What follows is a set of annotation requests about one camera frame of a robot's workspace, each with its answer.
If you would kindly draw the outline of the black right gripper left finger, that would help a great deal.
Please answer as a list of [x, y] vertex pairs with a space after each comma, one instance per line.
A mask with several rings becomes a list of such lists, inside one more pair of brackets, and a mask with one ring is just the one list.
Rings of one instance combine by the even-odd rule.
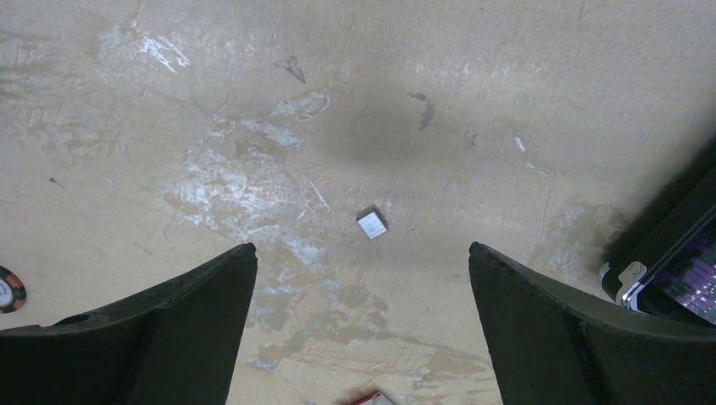
[[51, 326], [3, 330], [2, 403], [225, 403], [257, 272], [241, 244]]

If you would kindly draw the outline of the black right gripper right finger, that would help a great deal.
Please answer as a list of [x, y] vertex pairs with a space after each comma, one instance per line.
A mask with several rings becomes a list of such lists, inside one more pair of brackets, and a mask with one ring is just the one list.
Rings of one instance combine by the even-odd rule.
[[469, 275], [504, 403], [714, 403], [713, 328], [621, 308], [479, 242]]

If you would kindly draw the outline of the small staple strip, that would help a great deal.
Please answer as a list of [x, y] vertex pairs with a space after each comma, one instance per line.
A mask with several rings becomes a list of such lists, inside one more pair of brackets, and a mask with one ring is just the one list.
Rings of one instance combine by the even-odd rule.
[[388, 231], [387, 222], [375, 208], [359, 214], [356, 223], [369, 240], [374, 240]]

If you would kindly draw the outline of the staple box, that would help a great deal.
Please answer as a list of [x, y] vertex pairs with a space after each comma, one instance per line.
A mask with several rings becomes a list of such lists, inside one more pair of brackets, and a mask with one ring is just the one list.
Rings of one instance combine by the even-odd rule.
[[395, 403], [381, 391], [375, 391], [349, 402], [349, 405], [395, 405]]

